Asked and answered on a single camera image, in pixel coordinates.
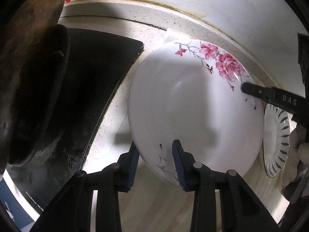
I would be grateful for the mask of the gloved right hand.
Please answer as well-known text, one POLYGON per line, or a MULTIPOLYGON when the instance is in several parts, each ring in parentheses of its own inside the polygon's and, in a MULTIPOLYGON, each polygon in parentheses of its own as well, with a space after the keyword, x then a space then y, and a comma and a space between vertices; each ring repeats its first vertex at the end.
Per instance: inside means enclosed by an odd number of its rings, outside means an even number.
POLYGON ((305 137, 306 129, 300 124, 297 124, 296 128, 290 133, 290 148, 281 177, 281 193, 290 183, 298 180, 300 177, 299 163, 308 165, 308 142, 305 142, 305 137))

